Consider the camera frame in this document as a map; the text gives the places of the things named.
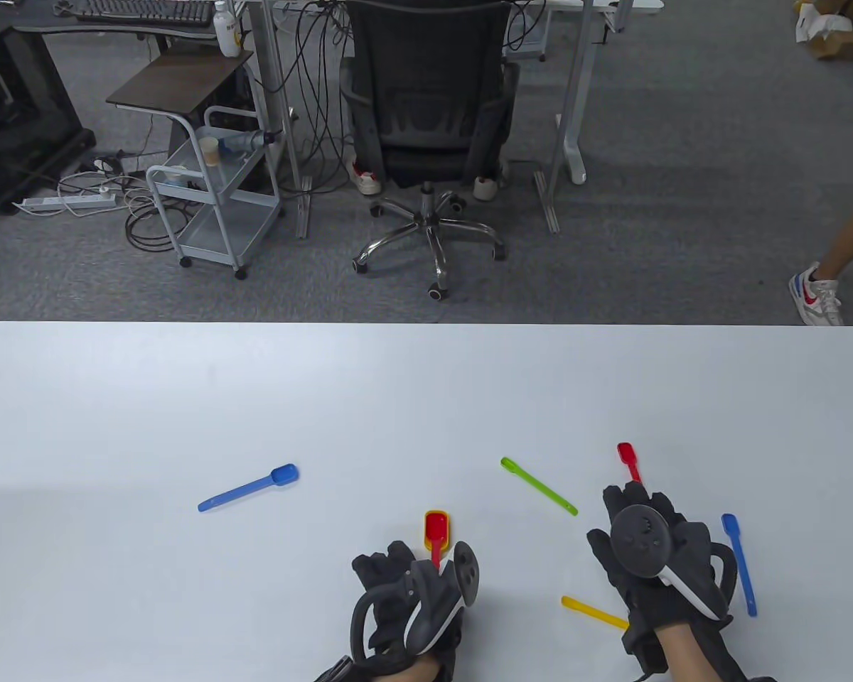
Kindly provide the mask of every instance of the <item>hand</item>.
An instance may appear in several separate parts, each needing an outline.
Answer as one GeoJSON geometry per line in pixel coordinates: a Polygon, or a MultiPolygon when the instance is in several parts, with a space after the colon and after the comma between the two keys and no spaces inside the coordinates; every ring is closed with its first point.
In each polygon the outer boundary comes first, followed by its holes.
{"type": "MultiPolygon", "coordinates": [[[[648,497],[641,483],[632,481],[628,483],[625,490],[617,486],[610,486],[603,491],[603,501],[609,520],[615,519],[616,514],[631,504],[644,504],[652,507],[657,513],[664,517],[670,530],[676,526],[686,523],[686,517],[673,509],[673,503],[666,494],[654,493],[648,497]]],[[[594,529],[588,533],[588,542],[591,549],[606,571],[606,577],[611,585],[617,588],[622,601],[626,602],[629,616],[635,612],[635,620],[644,624],[649,630],[656,630],[674,623],[687,623],[690,618],[697,616],[693,605],[679,594],[674,588],[668,588],[658,578],[638,578],[632,575],[613,554],[609,535],[600,529],[594,529]]]]}
{"type": "MultiPolygon", "coordinates": [[[[395,540],[388,546],[388,554],[377,552],[370,556],[360,555],[351,563],[364,588],[369,590],[378,585],[393,584],[400,581],[411,568],[414,553],[401,540],[395,540]]],[[[420,656],[417,662],[404,650],[404,630],[414,611],[414,605],[400,597],[378,601],[372,608],[375,618],[375,632],[369,639],[369,647],[377,652],[365,664],[358,664],[358,673],[386,679],[384,676],[399,675],[397,682],[417,682],[417,679],[433,672],[430,680],[449,682],[455,671],[455,649],[461,642],[461,623],[463,612],[459,611],[446,631],[439,637],[426,656],[420,656]]]]}
{"type": "MultiPolygon", "coordinates": [[[[667,496],[654,493],[648,497],[641,483],[628,483],[624,491],[610,486],[603,491],[603,501],[611,522],[616,514],[631,504],[647,504],[664,517],[671,531],[680,524],[686,525],[686,517],[673,509],[673,503],[667,496]]],[[[613,553],[609,535],[604,531],[590,531],[588,542],[609,582],[617,588],[628,607],[628,630],[622,636],[626,653],[637,657],[645,676],[667,672],[667,657],[655,631],[670,624],[699,619],[695,607],[676,588],[667,587],[660,579],[638,578],[623,568],[613,553]]],[[[716,624],[717,627],[726,626],[731,618],[716,624]]]]}
{"type": "MultiPolygon", "coordinates": [[[[395,583],[404,577],[411,568],[414,553],[408,546],[395,540],[388,546],[388,555],[377,552],[370,556],[362,554],[351,562],[351,568],[358,574],[364,589],[395,583]]],[[[372,608],[375,618],[375,632],[369,639],[369,647],[381,652],[393,642],[404,639],[404,627],[414,611],[404,600],[383,600],[372,608]]]]}

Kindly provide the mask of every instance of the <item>power strip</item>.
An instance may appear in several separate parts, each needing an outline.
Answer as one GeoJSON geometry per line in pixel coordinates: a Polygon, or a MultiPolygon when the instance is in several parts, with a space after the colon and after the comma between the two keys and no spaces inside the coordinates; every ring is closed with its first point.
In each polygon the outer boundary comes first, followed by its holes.
{"type": "Polygon", "coordinates": [[[59,208],[69,207],[76,209],[88,208],[114,208],[117,205],[117,195],[107,192],[101,195],[69,195],[69,196],[43,196],[30,197],[24,200],[20,206],[29,211],[56,211],[59,208]]]}

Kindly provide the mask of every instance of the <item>white bottle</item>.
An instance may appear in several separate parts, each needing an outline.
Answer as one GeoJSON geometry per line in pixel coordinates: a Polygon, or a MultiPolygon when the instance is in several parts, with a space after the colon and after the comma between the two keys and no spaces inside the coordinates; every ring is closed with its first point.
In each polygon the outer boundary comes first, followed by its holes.
{"type": "Polygon", "coordinates": [[[218,36],[218,46],[224,56],[240,54],[240,43],[237,39],[237,19],[227,9],[225,0],[215,2],[215,35],[218,36]]]}

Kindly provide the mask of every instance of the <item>shoe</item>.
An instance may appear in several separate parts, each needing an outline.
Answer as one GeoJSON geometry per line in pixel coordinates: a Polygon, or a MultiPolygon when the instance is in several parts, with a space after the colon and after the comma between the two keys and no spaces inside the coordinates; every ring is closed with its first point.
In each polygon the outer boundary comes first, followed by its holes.
{"type": "Polygon", "coordinates": [[[808,270],[790,280],[790,295],[805,324],[810,327],[843,327],[840,302],[836,297],[837,280],[812,282],[809,279],[818,266],[818,263],[812,263],[808,270]]]}
{"type": "Polygon", "coordinates": [[[492,178],[475,178],[473,195],[477,201],[493,201],[499,194],[499,184],[492,178]]]}
{"type": "Polygon", "coordinates": [[[351,182],[354,183],[360,194],[373,196],[382,192],[382,183],[375,179],[375,175],[358,168],[358,157],[349,156],[345,160],[345,168],[348,169],[351,182]]]}

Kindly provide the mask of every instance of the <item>keyboard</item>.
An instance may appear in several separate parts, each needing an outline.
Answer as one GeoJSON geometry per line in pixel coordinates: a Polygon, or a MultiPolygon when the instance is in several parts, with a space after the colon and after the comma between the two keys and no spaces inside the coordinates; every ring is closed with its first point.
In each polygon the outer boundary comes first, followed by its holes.
{"type": "Polygon", "coordinates": [[[140,26],[206,27],[215,3],[203,0],[73,0],[66,12],[79,21],[137,23],[140,26]]]}

